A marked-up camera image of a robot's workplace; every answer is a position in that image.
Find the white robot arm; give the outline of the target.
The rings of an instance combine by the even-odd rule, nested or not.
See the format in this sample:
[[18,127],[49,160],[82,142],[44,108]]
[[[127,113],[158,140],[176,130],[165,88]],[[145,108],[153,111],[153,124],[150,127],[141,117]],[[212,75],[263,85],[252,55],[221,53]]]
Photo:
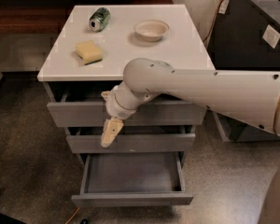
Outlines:
[[101,145],[110,146],[123,121],[161,94],[280,136],[280,71],[177,69],[165,62],[137,58],[124,67],[122,82],[102,93],[109,118]]

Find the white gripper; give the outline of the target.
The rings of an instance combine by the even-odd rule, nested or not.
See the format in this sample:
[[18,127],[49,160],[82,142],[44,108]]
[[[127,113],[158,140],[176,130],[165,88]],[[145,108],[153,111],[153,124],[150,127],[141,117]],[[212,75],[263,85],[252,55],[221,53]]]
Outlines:
[[133,115],[137,106],[135,96],[125,84],[119,84],[111,91],[102,91],[101,96],[105,100],[107,113],[112,117],[105,120],[101,146],[109,147],[123,128],[122,119],[127,119]]

